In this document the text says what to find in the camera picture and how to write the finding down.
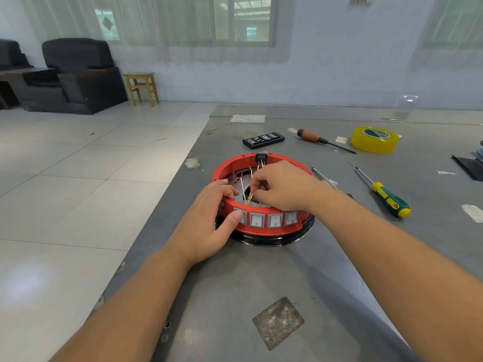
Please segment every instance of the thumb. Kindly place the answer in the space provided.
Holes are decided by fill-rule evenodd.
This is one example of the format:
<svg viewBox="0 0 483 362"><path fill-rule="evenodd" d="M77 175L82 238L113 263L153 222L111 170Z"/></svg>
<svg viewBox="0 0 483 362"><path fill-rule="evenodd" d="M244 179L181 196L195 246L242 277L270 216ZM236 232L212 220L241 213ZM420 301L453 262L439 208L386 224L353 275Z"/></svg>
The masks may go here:
<svg viewBox="0 0 483 362"><path fill-rule="evenodd" d="M218 227L218 230L214 232L217 240L226 242L233 230L235 230L235 227L243 219L243 216L244 213L241 211L233 211L230 213L220 227Z"/></svg>
<svg viewBox="0 0 483 362"><path fill-rule="evenodd" d="M262 189L258 189L253 193L255 199L261 203L265 203L266 205L270 204L271 193L270 191L264 191Z"/></svg>

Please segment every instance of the person's left hand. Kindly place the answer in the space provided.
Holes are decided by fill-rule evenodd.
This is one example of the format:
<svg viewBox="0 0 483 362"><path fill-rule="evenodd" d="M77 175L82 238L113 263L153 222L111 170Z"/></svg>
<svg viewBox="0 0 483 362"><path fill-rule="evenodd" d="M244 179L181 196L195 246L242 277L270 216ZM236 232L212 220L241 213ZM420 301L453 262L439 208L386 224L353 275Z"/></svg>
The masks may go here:
<svg viewBox="0 0 483 362"><path fill-rule="evenodd" d="M241 211L230 213L215 230L215 217L223 197L235 199L239 191L228 180L208 184L198 194L166 243L183 257L189 267L216 254L243 218Z"/></svg>

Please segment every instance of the stool leg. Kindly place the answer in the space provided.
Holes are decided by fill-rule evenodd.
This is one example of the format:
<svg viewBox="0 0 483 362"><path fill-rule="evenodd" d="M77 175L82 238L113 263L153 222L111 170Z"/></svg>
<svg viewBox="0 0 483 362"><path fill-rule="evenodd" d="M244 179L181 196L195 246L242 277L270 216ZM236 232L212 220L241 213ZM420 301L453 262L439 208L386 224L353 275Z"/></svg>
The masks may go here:
<svg viewBox="0 0 483 362"><path fill-rule="evenodd" d="M134 94L132 93L131 82L129 81L129 78L125 76L124 80L126 80L126 86L128 88L129 96L131 97L131 103L133 106L136 106L136 100L134 100Z"/></svg>
<svg viewBox="0 0 483 362"><path fill-rule="evenodd" d="M134 80L134 85L136 85L136 92L138 93L138 100L140 103L142 103L142 97L141 97L141 89L139 88L139 84L138 84L138 79L137 78L133 78Z"/></svg>
<svg viewBox="0 0 483 362"><path fill-rule="evenodd" d="M149 86L149 79L145 79L144 83L146 84L146 90L148 92L149 104L151 104L151 107L154 107L153 97L151 96L151 87Z"/></svg>
<svg viewBox="0 0 483 362"><path fill-rule="evenodd" d="M157 96L156 82L154 81L154 77L151 78L151 82L153 83L153 92L154 96L156 97L156 103L159 104L159 97Z"/></svg>

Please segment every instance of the red circular housing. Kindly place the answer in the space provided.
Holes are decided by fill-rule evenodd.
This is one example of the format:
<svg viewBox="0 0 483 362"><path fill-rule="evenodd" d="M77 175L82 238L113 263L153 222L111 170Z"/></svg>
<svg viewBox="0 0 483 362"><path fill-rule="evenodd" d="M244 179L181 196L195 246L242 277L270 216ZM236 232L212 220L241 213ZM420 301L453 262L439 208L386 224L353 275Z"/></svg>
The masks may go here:
<svg viewBox="0 0 483 362"><path fill-rule="evenodd" d="M221 164L218 167L217 170L215 170L213 174L213 181L225 179L228 175L230 174L234 175L235 172L239 170L247 169L249 166L256 168L258 166L258 163L255 161L255 156L256 154L254 153L247 153L247 154L236 156L229 160L226 160L223 164ZM267 164L274 164L281 160L287 160L288 162L292 163L296 167L312 175L310 170L308 170L304 165L298 163L297 161L291 158L277 155L274 153L268 154ZM266 208L266 207L256 207L256 206L245 205L243 203L236 202L226 197L224 197L222 202L220 203L220 207L218 207L218 213L223 218L226 218L226 216L229 213L233 212L234 208L240 209L246 213L246 216L244 218L245 224L240 222L236 227L236 230L253 236L263 236L263 237L282 236L282 235L297 232L302 229L302 224L311 216L307 212L298 211L298 212L295 212L296 217L294 217L294 212L281 211L273 207ZM273 216L275 220L272 221L272 223L270 224L270 219ZM263 218L262 223L257 223L257 219L260 219L260 218Z"/></svg>

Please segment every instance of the green and yellow screwdriver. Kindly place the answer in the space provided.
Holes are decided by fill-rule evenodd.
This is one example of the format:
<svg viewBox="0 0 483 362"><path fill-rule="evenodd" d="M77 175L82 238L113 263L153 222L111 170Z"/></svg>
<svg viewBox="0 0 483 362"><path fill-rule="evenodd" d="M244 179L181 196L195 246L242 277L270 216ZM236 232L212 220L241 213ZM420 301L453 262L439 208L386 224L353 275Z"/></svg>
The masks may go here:
<svg viewBox="0 0 483 362"><path fill-rule="evenodd" d="M371 182L371 189L376 193L377 197L384 203L392 215L396 217L408 217L411 215L411 209L405 201L384 188L382 183L374 183L357 165L352 164L352 166Z"/></svg>

